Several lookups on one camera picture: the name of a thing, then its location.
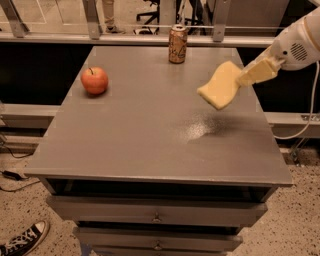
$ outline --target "black sneaker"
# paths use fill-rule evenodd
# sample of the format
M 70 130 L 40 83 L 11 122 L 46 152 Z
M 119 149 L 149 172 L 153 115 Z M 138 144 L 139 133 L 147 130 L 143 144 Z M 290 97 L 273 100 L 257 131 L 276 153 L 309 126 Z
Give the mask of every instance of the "black sneaker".
M 6 244 L 0 245 L 0 256 L 24 256 L 33 251 L 46 237 L 49 223 L 39 221 L 33 224 L 21 235 L 12 238 Z

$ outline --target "speckled floor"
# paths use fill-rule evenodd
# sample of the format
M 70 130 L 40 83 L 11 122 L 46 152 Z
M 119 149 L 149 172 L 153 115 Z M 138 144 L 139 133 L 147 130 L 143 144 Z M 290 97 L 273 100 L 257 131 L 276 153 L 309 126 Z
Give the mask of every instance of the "speckled floor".
M 302 167 L 293 164 L 284 154 L 292 173 L 294 186 L 281 188 L 267 202 L 268 212 L 240 235 L 243 244 L 229 256 L 319 256 L 320 255 L 320 158 L 319 148 L 306 147 L 300 152 Z M 23 173 L 30 161 L 0 154 L 0 170 Z M 0 176 L 0 186 L 15 189 L 37 181 L 16 182 Z M 19 234 L 38 220 L 47 220 L 50 231 L 30 256 L 79 256 L 80 245 L 72 234 L 75 226 L 63 221 L 46 204 L 47 190 L 41 183 L 24 190 L 0 192 L 0 242 Z

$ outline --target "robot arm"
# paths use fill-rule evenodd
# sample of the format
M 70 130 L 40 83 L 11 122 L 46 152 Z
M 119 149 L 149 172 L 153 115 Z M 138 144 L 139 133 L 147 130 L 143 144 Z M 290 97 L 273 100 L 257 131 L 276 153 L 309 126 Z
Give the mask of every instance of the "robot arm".
M 284 29 L 273 44 L 249 63 L 237 82 L 242 86 L 270 80 L 278 70 L 299 70 L 320 60 L 320 7 Z

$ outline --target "red apple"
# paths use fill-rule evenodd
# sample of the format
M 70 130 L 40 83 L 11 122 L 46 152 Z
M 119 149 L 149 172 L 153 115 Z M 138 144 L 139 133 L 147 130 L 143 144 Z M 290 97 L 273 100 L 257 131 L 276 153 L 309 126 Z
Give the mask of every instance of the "red apple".
M 81 83 L 90 94 L 101 94 L 108 88 L 108 75 L 100 67 L 92 67 L 83 71 Z

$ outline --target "soda can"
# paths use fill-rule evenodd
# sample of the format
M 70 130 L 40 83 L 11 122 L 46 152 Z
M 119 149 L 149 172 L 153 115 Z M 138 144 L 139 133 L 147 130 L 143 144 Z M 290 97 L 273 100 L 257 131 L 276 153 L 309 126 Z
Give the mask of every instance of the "soda can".
M 175 24 L 169 32 L 169 61 L 183 63 L 186 59 L 188 32 L 186 27 Z

